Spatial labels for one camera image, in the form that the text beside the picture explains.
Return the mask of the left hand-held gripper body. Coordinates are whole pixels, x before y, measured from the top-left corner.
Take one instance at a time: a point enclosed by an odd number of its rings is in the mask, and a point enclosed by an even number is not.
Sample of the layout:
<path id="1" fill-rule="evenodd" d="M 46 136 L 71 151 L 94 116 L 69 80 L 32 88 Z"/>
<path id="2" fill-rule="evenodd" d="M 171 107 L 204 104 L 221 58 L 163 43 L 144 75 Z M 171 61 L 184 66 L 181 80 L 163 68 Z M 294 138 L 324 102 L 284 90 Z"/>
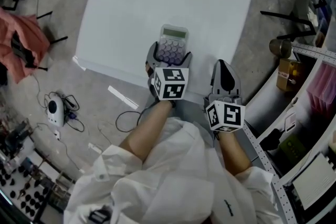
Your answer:
<path id="1" fill-rule="evenodd" d="M 184 59 L 180 65 L 147 60 L 148 87 L 159 100 L 181 100 L 184 97 L 189 76 L 190 61 Z"/>

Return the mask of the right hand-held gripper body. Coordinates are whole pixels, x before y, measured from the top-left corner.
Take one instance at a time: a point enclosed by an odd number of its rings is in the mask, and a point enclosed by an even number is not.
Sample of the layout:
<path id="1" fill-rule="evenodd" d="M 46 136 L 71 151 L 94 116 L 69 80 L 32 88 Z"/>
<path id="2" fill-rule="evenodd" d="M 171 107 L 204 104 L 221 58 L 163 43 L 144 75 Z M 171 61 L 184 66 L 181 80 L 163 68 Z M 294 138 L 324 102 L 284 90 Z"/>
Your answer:
<path id="1" fill-rule="evenodd" d="M 209 129 L 214 132 L 232 133 L 242 129 L 245 106 L 242 105 L 240 88 L 226 91 L 212 86 L 210 94 L 204 98 L 204 113 Z"/>

